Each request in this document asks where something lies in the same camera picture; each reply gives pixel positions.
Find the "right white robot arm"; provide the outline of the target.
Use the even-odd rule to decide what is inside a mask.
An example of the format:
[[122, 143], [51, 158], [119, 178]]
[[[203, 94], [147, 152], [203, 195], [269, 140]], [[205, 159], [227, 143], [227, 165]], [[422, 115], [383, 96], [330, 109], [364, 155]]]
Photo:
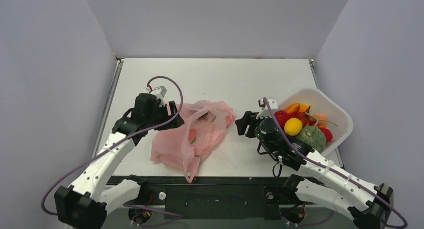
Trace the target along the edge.
[[264, 154], [297, 172], [282, 187], [287, 202], [320, 205], [347, 217], [358, 229], [387, 228], [394, 204], [390, 186], [353, 176], [304, 141], [285, 138], [272, 118], [258, 119], [247, 111], [235, 124], [240, 136], [257, 138]]

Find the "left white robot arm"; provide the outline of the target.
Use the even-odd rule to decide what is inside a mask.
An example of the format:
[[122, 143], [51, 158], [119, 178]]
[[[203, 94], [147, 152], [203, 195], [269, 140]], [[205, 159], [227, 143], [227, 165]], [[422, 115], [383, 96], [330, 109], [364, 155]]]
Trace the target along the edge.
[[83, 173], [68, 187], [54, 194], [60, 222], [75, 229], [100, 229], [107, 216], [130, 201], [143, 204], [149, 190], [132, 176], [104, 190], [124, 158], [149, 131], [176, 129], [184, 125], [181, 105], [165, 103], [159, 92], [141, 93], [112, 128], [100, 153], [85, 166]]

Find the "orange fake mango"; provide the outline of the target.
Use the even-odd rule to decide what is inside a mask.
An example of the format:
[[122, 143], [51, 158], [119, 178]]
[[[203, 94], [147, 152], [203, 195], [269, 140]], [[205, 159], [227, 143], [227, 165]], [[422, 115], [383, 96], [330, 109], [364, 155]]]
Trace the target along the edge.
[[288, 106], [283, 111], [286, 112], [290, 117], [293, 117], [293, 116], [296, 116], [299, 113], [300, 109], [301, 109], [301, 104], [300, 103], [294, 103], [294, 104]]

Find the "yellow fake fruit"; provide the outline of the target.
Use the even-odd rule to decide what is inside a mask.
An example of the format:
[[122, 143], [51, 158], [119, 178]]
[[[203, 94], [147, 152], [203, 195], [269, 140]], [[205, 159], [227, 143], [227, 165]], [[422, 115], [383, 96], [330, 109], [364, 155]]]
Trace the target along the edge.
[[291, 136], [297, 136], [303, 129], [303, 123], [298, 118], [289, 119], [284, 125], [284, 132]]

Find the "pink plastic bag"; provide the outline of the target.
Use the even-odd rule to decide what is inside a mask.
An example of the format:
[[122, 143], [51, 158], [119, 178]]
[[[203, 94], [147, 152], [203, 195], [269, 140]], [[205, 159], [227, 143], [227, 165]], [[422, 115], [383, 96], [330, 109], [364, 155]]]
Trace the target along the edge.
[[185, 124], [160, 131], [152, 141], [150, 161], [182, 171], [191, 184], [201, 164], [224, 140], [236, 121], [234, 110], [224, 101], [197, 101], [183, 104], [180, 116]]

